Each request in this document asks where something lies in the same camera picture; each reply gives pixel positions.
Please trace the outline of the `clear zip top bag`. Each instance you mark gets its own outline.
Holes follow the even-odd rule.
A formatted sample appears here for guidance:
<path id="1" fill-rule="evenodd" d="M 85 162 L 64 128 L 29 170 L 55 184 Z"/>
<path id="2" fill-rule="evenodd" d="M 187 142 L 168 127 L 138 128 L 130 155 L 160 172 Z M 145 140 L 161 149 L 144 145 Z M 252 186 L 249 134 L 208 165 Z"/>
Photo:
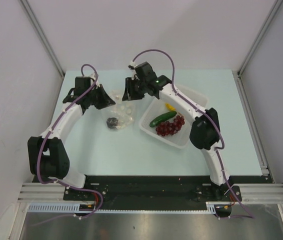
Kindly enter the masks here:
<path id="1" fill-rule="evenodd" d="M 118 127 L 116 129 L 107 128 L 110 130 L 121 130 L 133 124 L 136 119 L 136 104 L 133 101 L 122 101 L 123 93 L 119 90 L 112 90 L 109 96 L 114 100 L 115 105 L 102 109 L 101 115 L 105 124 L 108 118 L 118 118 Z"/>

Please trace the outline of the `dark round fake fruit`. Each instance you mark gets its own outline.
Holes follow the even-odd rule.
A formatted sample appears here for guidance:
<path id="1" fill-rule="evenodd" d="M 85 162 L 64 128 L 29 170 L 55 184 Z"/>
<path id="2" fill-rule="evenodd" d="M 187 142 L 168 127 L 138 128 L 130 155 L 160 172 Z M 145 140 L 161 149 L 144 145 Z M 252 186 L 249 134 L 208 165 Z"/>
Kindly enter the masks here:
<path id="1" fill-rule="evenodd" d="M 119 124 L 119 119 L 117 117 L 109 117 L 106 120 L 106 125 L 109 129 L 117 129 Z"/>

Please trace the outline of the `yellow fake fruit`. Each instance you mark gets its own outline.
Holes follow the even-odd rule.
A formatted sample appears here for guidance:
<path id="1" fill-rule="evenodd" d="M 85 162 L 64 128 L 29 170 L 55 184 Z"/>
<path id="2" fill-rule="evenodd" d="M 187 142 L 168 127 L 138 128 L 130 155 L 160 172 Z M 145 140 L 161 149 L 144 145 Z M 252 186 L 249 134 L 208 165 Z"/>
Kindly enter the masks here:
<path id="1" fill-rule="evenodd" d="M 171 112 L 174 112 L 176 109 L 172 106 L 172 105 L 170 105 L 169 103 L 166 103 L 165 104 L 165 107 L 169 110 L 169 111 L 171 111 Z"/>

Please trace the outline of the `green fake vegetable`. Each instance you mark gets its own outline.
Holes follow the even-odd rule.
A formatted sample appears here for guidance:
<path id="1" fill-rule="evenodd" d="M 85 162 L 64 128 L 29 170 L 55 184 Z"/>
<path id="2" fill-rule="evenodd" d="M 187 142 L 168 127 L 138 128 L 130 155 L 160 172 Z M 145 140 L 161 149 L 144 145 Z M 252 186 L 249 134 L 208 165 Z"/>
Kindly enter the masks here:
<path id="1" fill-rule="evenodd" d="M 166 113 L 163 113 L 157 117 L 155 117 L 150 123 L 149 123 L 149 126 L 151 128 L 154 128 L 156 126 L 158 126 L 160 123 L 162 122 L 166 122 L 168 121 L 169 119 L 173 118 L 174 116 L 177 115 L 177 112 L 176 111 L 169 111 L 169 112 L 166 112 Z"/>

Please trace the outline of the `dark purple fake grapes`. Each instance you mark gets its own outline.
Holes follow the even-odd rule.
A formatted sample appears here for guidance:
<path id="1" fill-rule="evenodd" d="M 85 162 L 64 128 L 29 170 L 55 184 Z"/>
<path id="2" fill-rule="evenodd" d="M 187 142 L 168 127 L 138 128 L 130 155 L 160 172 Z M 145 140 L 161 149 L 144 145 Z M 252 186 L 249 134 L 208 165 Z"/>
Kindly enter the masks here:
<path id="1" fill-rule="evenodd" d="M 155 131 L 157 135 L 162 136 L 162 137 L 166 137 L 168 135 L 173 136 L 181 130 L 184 124 L 185 124 L 184 117 L 178 115 L 172 120 L 172 122 L 170 121 L 161 122 L 155 128 Z"/>

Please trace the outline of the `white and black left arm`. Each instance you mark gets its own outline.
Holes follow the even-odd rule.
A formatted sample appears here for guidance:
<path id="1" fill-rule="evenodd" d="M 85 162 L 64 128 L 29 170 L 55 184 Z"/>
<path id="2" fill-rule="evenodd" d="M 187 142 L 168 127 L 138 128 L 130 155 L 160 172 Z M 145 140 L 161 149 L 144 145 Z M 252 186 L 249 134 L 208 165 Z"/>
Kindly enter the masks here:
<path id="1" fill-rule="evenodd" d="M 64 143 L 72 128 L 89 107 L 101 110 L 115 105 L 115 101 L 98 83 L 95 74 L 77 76 L 75 86 L 62 101 L 61 112 L 56 120 L 40 136 L 32 136 L 27 142 L 30 171 L 42 184 L 60 182 L 74 187 L 81 200 L 88 199 L 92 187 L 86 184 L 86 176 L 71 167 Z"/>

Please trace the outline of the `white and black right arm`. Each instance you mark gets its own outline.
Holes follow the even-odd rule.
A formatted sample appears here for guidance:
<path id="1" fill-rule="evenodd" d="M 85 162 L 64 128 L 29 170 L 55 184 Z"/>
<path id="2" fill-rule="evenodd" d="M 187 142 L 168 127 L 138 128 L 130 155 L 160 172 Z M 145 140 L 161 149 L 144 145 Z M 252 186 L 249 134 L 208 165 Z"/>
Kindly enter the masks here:
<path id="1" fill-rule="evenodd" d="M 224 166 L 220 150 L 225 148 L 221 135 L 218 113 L 214 108 L 206 109 L 176 87 L 175 70 L 172 78 L 158 76 L 148 62 L 136 64 L 131 61 L 128 68 L 132 76 L 125 79 L 123 101 L 141 100 L 148 94 L 172 105 L 191 125 L 189 140 L 204 155 L 209 169 L 210 181 L 215 186 L 212 195 L 218 201 L 230 195 L 230 175 Z"/>

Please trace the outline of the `white perforated plastic basket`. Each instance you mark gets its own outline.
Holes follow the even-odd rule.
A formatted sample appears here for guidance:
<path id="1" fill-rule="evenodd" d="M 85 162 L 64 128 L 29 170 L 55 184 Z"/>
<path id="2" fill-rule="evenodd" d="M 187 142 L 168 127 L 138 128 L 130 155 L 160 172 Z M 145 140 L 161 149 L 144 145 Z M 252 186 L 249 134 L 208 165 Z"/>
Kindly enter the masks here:
<path id="1" fill-rule="evenodd" d="M 139 121 L 139 128 L 146 134 L 172 147 L 183 149 L 190 141 L 192 124 L 196 112 L 187 102 L 164 91 L 163 99 L 154 98 Z"/>

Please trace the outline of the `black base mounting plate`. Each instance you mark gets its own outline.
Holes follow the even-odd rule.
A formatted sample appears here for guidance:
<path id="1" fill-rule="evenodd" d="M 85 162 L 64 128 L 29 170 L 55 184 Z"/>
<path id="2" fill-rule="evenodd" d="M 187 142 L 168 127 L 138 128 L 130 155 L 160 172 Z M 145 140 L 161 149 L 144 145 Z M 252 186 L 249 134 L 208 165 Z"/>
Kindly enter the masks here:
<path id="1" fill-rule="evenodd" d="M 231 176 L 228 182 L 239 195 L 243 192 L 240 184 L 257 186 L 273 183 L 270 175 Z M 62 187 L 62 198 L 66 201 L 91 200 L 95 193 L 75 190 L 57 183 Z M 213 184 L 208 175 L 204 176 L 89 176 L 84 189 L 101 193 L 104 201 L 112 197 L 187 197 L 195 201 L 230 200 L 230 190 L 226 183 Z"/>

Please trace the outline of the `aluminium left corner post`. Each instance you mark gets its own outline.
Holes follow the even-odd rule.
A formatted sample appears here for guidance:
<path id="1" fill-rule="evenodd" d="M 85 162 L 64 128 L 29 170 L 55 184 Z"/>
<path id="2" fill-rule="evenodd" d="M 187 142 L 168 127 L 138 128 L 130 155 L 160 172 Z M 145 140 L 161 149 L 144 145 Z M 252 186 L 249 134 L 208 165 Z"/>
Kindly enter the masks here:
<path id="1" fill-rule="evenodd" d="M 44 29 L 40 23 L 40 21 L 38 20 L 32 6 L 30 5 L 28 0 L 18 0 L 18 3 L 20 4 L 22 10 L 24 11 L 26 17 L 28 18 L 35 34 L 37 35 L 39 41 L 41 42 L 44 50 L 46 51 L 49 59 L 51 60 L 53 66 L 55 67 L 56 71 L 58 72 L 58 74 L 64 78 L 65 77 L 65 71 L 62 68 L 62 65 L 60 63 L 60 61 L 57 58 L 57 55 L 49 41 L 49 39 L 47 38 L 47 35 L 44 32 Z"/>

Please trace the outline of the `aluminium corner post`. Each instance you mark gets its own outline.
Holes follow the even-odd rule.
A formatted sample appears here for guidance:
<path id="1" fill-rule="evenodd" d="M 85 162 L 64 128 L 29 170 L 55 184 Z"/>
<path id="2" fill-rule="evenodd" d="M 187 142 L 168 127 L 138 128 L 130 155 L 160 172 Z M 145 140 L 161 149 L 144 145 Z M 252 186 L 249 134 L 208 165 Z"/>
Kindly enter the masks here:
<path id="1" fill-rule="evenodd" d="M 44 32 L 44 29 L 40 23 L 40 21 L 38 20 L 32 6 L 30 5 L 28 0 L 18 0 L 18 3 L 20 4 L 22 10 L 24 11 L 26 17 L 28 18 L 35 34 L 37 35 L 39 41 L 41 42 L 44 50 L 46 51 L 49 59 L 51 60 L 53 66 L 55 67 L 56 71 L 58 72 L 58 74 L 64 78 L 65 77 L 65 71 L 62 68 L 62 65 L 60 63 L 60 61 L 57 58 L 57 55 L 49 41 L 49 39 L 47 38 L 47 35 Z"/>
<path id="2" fill-rule="evenodd" d="M 237 75 L 241 77 L 245 72 L 248 64 L 254 57 L 257 49 L 259 48 L 260 44 L 262 43 L 263 39 L 265 38 L 269 28 L 271 27 L 273 21 L 275 20 L 277 14 L 280 11 L 280 8 L 283 5 L 283 0 L 275 0 L 269 13 L 267 14 L 265 20 L 263 21 L 254 41 L 252 42 L 251 47 L 249 48 L 247 54 L 245 55 L 244 60 L 242 61 L 239 69 L 236 71 Z"/>

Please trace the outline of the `aluminium front frame rail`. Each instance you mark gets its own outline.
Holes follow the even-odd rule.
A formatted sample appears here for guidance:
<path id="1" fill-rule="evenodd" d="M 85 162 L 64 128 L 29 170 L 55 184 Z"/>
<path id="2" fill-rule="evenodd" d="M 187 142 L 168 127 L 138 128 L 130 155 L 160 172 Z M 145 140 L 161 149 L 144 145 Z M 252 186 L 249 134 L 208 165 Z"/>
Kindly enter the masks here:
<path id="1" fill-rule="evenodd" d="M 283 204 L 283 183 L 237 184 L 244 204 Z M 18 202 L 62 203 L 65 188 L 57 183 L 24 183 Z"/>

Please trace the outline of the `aluminium right corner post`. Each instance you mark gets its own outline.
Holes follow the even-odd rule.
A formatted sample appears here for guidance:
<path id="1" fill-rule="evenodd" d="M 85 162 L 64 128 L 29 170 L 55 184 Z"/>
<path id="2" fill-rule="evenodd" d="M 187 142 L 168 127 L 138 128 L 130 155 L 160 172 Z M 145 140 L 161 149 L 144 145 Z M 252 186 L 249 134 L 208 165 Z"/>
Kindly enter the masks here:
<path id="1" fill-rule="evenodd" d="M 269 28 L 271 27 L 273 21 L 275 20 L 277 14 L 280 11 L 280 8 L 283 5 L 283 0 L 275 0 L 269 13 L 267 14 L 265 20 L 263 21 L 254 41 L 252 42 L 251 47 L 249 48 L 247 54 L 245 55 L 244 60 L 242 61 L 239 69 L 236 71 L 237 75 L 241 77 L 245 72 L 248 64 L 254 57 L 257 49 L 259 48 L 260 44 L 262 43 L 263 39 L 265 38 Z"/>

